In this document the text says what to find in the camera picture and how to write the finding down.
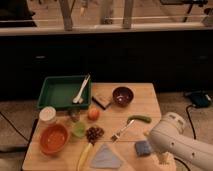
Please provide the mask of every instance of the green tray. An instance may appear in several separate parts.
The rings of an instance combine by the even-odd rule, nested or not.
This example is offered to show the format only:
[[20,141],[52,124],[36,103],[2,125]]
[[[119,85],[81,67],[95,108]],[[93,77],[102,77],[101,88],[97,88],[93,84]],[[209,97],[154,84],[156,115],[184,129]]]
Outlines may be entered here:
[[73,104],[72,99],[77,95],[86,75],[46,77],[42,85],[37,107],[42,109],[52,106],[56,110],[66,110],[70,107],[88,109],[91,103],[91,79],[83,93],[81,104]]

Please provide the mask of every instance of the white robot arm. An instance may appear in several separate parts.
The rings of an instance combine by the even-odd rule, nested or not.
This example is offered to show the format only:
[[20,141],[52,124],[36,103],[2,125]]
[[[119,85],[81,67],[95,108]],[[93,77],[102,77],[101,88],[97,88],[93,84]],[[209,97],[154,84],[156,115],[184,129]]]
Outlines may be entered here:
[[181,135],[184,119],[173,112],[167,113],[150,131],[149,142],[156,152],[170,152],[204,170],[213,170],[213,145]]

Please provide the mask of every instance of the white spoon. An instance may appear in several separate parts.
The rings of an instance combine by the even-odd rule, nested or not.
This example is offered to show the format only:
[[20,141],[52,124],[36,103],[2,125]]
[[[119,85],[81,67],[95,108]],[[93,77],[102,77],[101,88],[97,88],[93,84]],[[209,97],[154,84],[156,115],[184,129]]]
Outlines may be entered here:
[[76,96],[75,98],[73,98],[73,100],[72,100],[73,103],[82,103],[83,99],[81,98],[81,95],[82,95],[82,93],[83,93],[84,88],[85,88],[86,85],[87,85],[87,82],[88,82],[89,78],[90,78],[90,75],[89,75],[89,74],[84,78],[84,81],[83,81],[83,83],[81,84],[81,88],[80,88],[80,90],[79,90],[77,96]]

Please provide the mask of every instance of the brown bowl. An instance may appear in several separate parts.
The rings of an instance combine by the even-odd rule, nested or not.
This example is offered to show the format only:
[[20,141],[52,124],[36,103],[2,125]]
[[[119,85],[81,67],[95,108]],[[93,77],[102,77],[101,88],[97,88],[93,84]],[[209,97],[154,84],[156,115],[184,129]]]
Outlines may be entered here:
[[40,149],[46,155],[53,155],[61,151],[68,142],[69,133],[62,124],[48,126],[40,138]]
[[112,95],[114,102],[121,107],[127,106],[134,98],[132,90],[128,87],[117,87]]

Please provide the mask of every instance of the green vegetable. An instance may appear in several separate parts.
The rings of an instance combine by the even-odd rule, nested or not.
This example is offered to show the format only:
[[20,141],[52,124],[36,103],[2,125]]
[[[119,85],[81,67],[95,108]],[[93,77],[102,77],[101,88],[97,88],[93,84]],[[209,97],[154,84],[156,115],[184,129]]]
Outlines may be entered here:
[[78,137],[78,138],[82,138],[85,136],[86,133],[86,126],[83,122],[76,122],[72,128],[72,133]]
[[152,119],[148,116],[143,116],[143,115],[132,115],[128,117],[127,123],[129,123],[131,120],[140,120],[146,123],[150,123]]

